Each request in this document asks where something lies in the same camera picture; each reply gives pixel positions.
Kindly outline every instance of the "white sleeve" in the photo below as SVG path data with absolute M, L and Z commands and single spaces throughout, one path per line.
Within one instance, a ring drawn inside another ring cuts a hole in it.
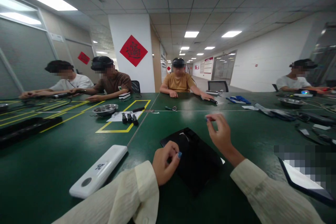
M 159 187 L 149 161 L 120 173 L 111 183 L 73 207 L 54 224 L 155 224 Z
M 324 223 L 312 204 L 288 184 L 267 176 L 245 159 L 230 174 L 261 223 Z
M 62 83 L 61 83 L 62 80 L 59 80 L 54 86 L 52 86 L 50 89 L 52 91 L 62 91 L 64 90 L 64 88 L 62 87 Z
M 92 88 L 93 87 L 93 82 L 87 77 L 83 76 L 80 80 L 80 83 L 78 85 L 78 88 Z

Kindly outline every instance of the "white pillar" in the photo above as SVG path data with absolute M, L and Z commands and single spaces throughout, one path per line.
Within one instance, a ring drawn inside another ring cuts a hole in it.
M 108 21 L 110 23 L 119 71 L 128 74 L 131 80 L 139 81 L 142 93 L 154 93 L 154 70 L 149 15 L 109 15 Z M 148 51 L 136 67 L 120 53 L 121 48 L 131 35 Z

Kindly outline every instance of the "brown t-shirt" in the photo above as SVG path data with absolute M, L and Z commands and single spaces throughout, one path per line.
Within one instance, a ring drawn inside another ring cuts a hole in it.
M 176 78 L 175 73 L 168 74 L 163 83 L 175 92 L 190 92 L 190 88 L 196 85 L 188 73 L 184 73 L 179 79 Z
M 108 95 L 122 89 L 128 89 L 132 93 L 132 82 L 128 74 L 118 72 L 114 79 L 100 79 L 93 88 L 101 93 L 105 90 Z

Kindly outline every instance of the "red diamond sign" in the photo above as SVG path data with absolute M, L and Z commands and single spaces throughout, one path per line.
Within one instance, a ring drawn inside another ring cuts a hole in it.
M 131 35 L 122 46 L 120 53 L 136 67 L 148 51 Z

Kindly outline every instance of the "young man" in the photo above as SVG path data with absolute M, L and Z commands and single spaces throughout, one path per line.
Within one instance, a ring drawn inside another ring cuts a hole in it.
M 92 95 L 86 100 L 90 102 L 100 102 L 118 97 L 121 94 L 132 92 L 132 82 L 129 75 L 118 72 L 113 65 L 113 60 L 106 56 L 93 58 L 91 69 L 103 74 L 93 88 L 86 88 L 85 94 Z M 75 88 L 69 93 L 75 93 L 81 88 Z M 97 95 L 106 91 L 106 95 Z
M 204 100 L 214 99 L 213 96 L 204 93 L 191 78 L 190 74 L 184 72 L 184 60 L 182 58 L 175 58 L 173 60 L 174 72 L 168 74 L 163 81 L 160 92 L 169 94 L 171 98 L 177 98 L 178 92 L 190 92 L 190 89 L 195 95 L 201 96 Z
M 45 70 L 60 76 L 61 79 L 51 88 L 24 92 L 19 96 L 20 99 L 66 93 L 73 88 L 86 89 L 93 87 L 92 81 L 85 75 L 75 73 L 73 65 L 67 61 L 51 61 L 48 63 Z

